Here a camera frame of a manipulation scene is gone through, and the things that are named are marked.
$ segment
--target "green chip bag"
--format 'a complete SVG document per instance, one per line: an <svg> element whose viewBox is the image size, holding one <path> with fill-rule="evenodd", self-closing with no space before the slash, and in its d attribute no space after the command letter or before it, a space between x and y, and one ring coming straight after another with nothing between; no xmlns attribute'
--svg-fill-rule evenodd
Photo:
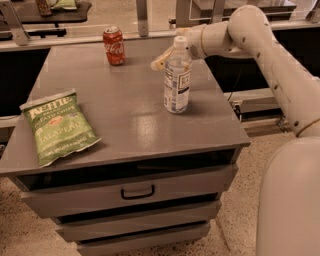
<svg viewBox="0 0 320 256"><path fill-rule="evenodd" d="M75 90L27 102L20 109L32 128L40 167L101 140L83 116Z"/></svg>

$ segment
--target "gray tabletop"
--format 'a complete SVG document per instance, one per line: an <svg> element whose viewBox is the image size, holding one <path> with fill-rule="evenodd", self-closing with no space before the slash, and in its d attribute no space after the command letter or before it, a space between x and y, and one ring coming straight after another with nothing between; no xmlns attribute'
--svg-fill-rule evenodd
<svg viewBox="0 0 320 256"><path fill-rule="evenodd" d="M110 66L102 43L53 47L29 100L75 88L79 105L102 140L39 168L35 142L21 116L0 160L0 176L74 169L247 146L241 128L204 60L195 60L190 103L180 115L163 106L163 72L150 62L172 38L125 42L125 65Z"/></svg>

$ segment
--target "soda can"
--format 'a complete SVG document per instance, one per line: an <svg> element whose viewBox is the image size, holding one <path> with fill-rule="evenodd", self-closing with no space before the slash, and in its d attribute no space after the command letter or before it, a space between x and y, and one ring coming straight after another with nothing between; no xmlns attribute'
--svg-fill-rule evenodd
<svg viewBox="0 0 320 256"><path fill-rule="evenodd" d="M120 29L116 26L105 28L103 32L103 43L109 63L111 65L123 64L126 57Z"/></svg>

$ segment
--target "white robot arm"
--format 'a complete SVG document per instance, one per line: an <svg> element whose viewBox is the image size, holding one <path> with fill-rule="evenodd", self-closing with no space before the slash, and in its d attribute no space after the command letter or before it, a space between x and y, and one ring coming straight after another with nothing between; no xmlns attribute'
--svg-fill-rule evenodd
<svg viewBox="0 0 320 256"><path fill-rule="evenodd" d="M298 137L274 153L264 173L257 255L320 255L319 78L279 44L255 6L238 8L228 22L177 32L188 38L193 58L254 58ZM161 69L164 59L155 60L153 69Z"/></svg>

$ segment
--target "workbench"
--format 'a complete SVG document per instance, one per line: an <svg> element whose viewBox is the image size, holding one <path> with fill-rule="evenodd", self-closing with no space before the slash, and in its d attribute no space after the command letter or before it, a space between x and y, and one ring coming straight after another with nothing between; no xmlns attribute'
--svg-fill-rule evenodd
<svg viewBox="0 0 320 256"><path fill-rule="evenodd" d="M193 61L187 111L165 109L164 72L150 62L172 42L125 41L122 66L109 65L102 42L52 47L28 100L75 88L102 140L39 168L21 116L0 160L0 176L82 255L206 236L250 143L203 60Z"/></svg>

